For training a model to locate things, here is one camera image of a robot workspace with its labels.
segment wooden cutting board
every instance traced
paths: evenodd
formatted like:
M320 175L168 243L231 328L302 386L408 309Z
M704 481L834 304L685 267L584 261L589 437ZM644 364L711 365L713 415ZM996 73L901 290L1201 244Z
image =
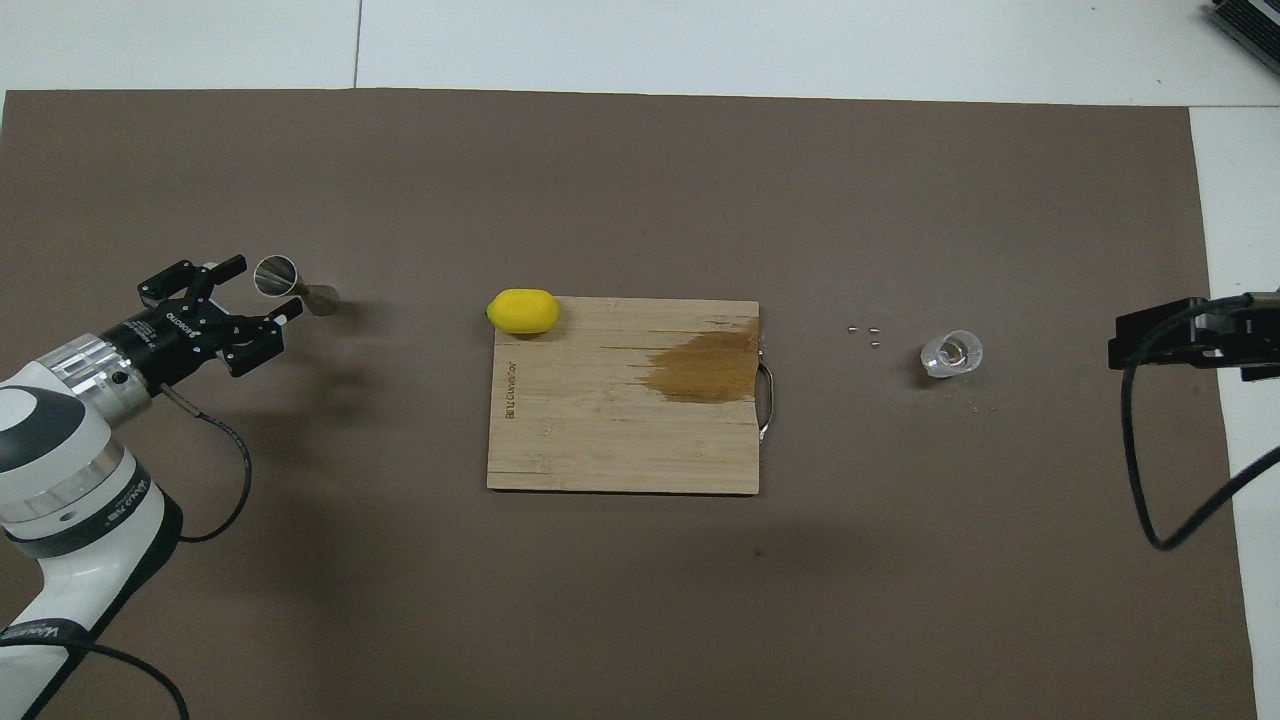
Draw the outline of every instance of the wooden cutting board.
M549 332L494 336L490 488L759 492L759 304L557 300Z

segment yellow lemon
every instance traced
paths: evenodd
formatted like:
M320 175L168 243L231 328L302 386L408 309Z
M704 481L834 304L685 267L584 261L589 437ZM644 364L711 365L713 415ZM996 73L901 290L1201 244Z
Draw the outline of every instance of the yellow lemon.
M545 290L513 287L499 292L484 314L506 333L544 333L559 319L559 302Z

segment metal handle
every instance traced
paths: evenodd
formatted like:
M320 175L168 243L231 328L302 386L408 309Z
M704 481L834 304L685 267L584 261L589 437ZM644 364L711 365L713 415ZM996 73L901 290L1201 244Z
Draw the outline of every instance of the metal handle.
M756 374L764 373L764 387L769 391L769 413L764 416L764 421L760 423L760 442L764 442L764 433L769 432L769 423L773 421L773 373L769 366L764 364L764 347L759 350L760 363L756 365Z

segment clear plastic cup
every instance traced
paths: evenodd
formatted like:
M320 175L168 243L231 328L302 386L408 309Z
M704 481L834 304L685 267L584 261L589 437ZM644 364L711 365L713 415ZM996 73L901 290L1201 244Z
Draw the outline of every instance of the clear plastic cup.
M951 378L982 364L982 341L969 331L951 331L924 343L920 363L932 378Z

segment table surface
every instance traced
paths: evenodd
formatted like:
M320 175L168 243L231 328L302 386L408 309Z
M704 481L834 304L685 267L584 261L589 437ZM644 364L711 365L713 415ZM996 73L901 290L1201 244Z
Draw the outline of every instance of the table surface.
M0 90L397 86L1187 105L1213 295L1271 290L1280 77L1211 27L1206 5L26 0L0 5ZM1224 372L1220 391L1238 470L1276 442L1266 420L1280 383L1245 386ZM1235 523L1258 716L1280 719L1275 473L1240 493Z

